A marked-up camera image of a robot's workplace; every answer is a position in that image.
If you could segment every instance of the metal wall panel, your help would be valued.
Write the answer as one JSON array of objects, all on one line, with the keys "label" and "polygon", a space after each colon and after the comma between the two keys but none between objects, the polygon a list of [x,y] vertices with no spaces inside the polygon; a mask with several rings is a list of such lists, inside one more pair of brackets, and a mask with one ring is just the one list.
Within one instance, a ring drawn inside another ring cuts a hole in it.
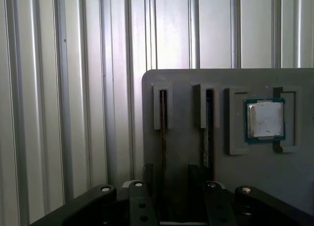
[{"label": "metal wall panel", "polygon": [[230,2],[199,0],[201,68],[231,67]]},{"label": "metal wall panel", "polygon": [[188,0],[155,0],[157,68],[189,68]]},{"label": "metal wall panel", "polygon": [[106,183],[100,0],[85,0],[91,186]]},{"label": "metal wall panel", "polygon": [[0,226],[141,177],[147,70],[312,67],[313,3],[0,0]]},{"label": "metal wall panel", "polygon": [[82,0],[65,0],[73,197],[91,185]]},{"label": "metal wall panel", "polygon": [[57,57],[55,25],[56,0],[38,0],[39,35],[42,72],[43,119],[46,148],[48,212],[60,207],[64,201],[61,154],[60,120],[60,67]]},{"label": "metal wall panel", "polygon": [[19,24],[23,116],[28,184],[29,221],[48,212],[47,146],[45,145],[43,95],[39,49],[37,0],[16,0]]},{"label": "metal wall panel", "polygon": [[5,0],[0,0],[0,225],[18,225],[18,180]]},{"label": "metal wall panel", "polygon": [[146,40],[145,40],[145,4],[150,0],[130,0],[130,29],[132,63],[131,105],[133,130],[133,167],[134,178],[141,178],[143,169],[143,112],[142,112],[142,77],[146,72]]},{"label": "metal wall panel", "polygon": [[272,0],[241,0],[243,68],[271,68]]}]

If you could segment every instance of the metal screw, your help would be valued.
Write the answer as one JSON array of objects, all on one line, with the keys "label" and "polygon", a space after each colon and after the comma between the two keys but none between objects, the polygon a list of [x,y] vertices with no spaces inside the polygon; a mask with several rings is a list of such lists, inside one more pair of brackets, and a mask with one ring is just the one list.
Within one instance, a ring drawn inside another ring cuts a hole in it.
[{"label": "metal screw", "polygon": [[243,191],[243,192],[246,192],[246,193],[250,193],[250,192],[251,192],[251,189],[249,189],[249,188],[242,188],[242,191]]},{"label": "metal screw", "polygon": [[110,188],[102,188],[103,192],[108,192],[110,190]]},{"label": "metal screw", "polygon": [[214,183],[209,183],[207,186],[208,186],[208,187],[211,187],[211,188],[214,188],[214,187],[216,187],[216,184],[214,184]]}]

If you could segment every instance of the corrugated metal wall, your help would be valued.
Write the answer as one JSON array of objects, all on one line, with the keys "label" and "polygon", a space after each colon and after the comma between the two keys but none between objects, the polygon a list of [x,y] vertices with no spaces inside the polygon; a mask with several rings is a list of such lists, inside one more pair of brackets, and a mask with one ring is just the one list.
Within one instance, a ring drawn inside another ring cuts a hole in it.
[{"label": "corrugated metal wall", "polygon": [[314,0],[0,0],[0,226],[140,178],[147,70],[312,67],[313,11]]}]

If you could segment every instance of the gray fixture plate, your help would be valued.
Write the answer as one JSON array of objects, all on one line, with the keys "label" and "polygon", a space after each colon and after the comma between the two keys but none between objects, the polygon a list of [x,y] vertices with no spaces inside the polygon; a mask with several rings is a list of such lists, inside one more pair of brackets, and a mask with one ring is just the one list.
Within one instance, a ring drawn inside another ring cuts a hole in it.
[{"label": "gray fixture plate", "polygon": [[[172,117],[168,117],[171,128],[166,132],[167,190],[172,203],[180,205],[180,199],[183,201],[187,193],[187,165],[199,165],[201,158],[202,129],[200,122],[195,122],[198,106],[193,100],[193,86],[198,84],[215,88],[215,181],[230,191],[240,185],[252,185],[314,214],[314,69],[146,72],[142,80],[144,162],[154,165],[155,184],[160,178],[156,173],[161,173],[161,148],[160,131],[154,128],[153,88],[160,85],[171,88]],[[286,140],[281,141],[283,153],[275,152],[272,143],[246,144],[243,100],[278,98],[280,87],[283,87],[281,97],[286,99]],[[230,95],[231,92],[234,96],[227,101],[226,93]]]}]

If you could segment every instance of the black clamp arm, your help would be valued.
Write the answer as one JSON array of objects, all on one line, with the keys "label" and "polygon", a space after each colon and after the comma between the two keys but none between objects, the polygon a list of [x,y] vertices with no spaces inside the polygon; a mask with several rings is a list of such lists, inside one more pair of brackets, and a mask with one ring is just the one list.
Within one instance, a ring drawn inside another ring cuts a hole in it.
[{"label": "black clamp arm", "polygon": [[101,215],[102,206],[114,202],[116,196],[117,190],[113,186],[96,186],[34,222],[31,226],[84,225],[84,223],[90,225]]}]

